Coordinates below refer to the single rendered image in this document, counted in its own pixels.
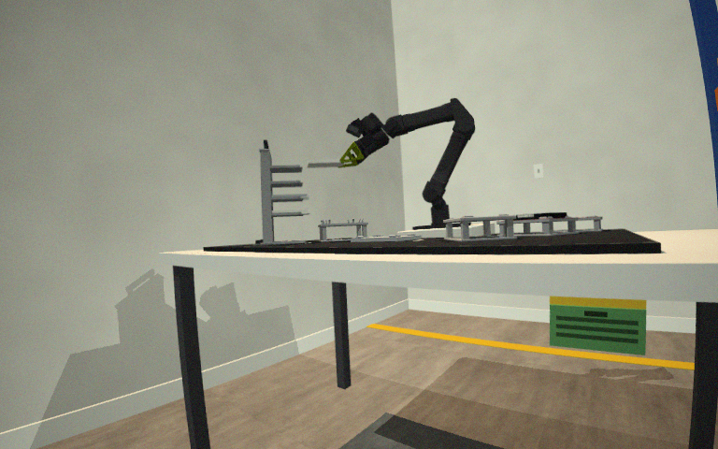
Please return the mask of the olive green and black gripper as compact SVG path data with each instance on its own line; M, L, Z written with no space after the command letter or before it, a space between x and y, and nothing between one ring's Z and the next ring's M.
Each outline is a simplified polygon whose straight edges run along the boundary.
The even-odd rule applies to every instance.
M360 139L357 141L354 141L352 143L352 145L349 147L349 149L340 158L341 163L348 163L348 162L352 162L352 163L343 165L342 167L358 166L360 163L362 163L366 159L365 156L369 156L371 153L375 152L378 149L378 145L375 146L375 143L376 143L376 141L365 147ZM357 157L355 157L354 154L351 154L351 152L350 152L351 149L353 149L353 151L355 152ZM348 156L350 159L345 160L344 158L346 156Z

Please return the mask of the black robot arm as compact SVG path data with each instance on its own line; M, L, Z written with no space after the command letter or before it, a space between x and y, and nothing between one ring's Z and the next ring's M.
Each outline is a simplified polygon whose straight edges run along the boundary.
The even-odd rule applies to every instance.
M389 118L385 125L382 125L374 113L370 113L361 121L358 118L351 122L346 130L347 133L357 138L362 134L363 137L360 138L360 140L365 147L376 141L375 146L378 145L378 149L380 149L389 143L388 136L394 139L396 136L406 135L408 132L429 125L455 122L447 148L438 163L435 173L431 177L431 180L426 183L423 190L424 200L428 203L432 203L432 223L431 225L414 226L412 230L444 228L446 227L446 223L444 224L443 220L450 219L449 205L447 205L442 198L445 193L443 190L446 183L448 184L457 161L465 148L465 144L467 144L475 132L474 119L471 114L457 98L450 100L450 103L436 108L396 115ZM390 133L393 133L393 135Z

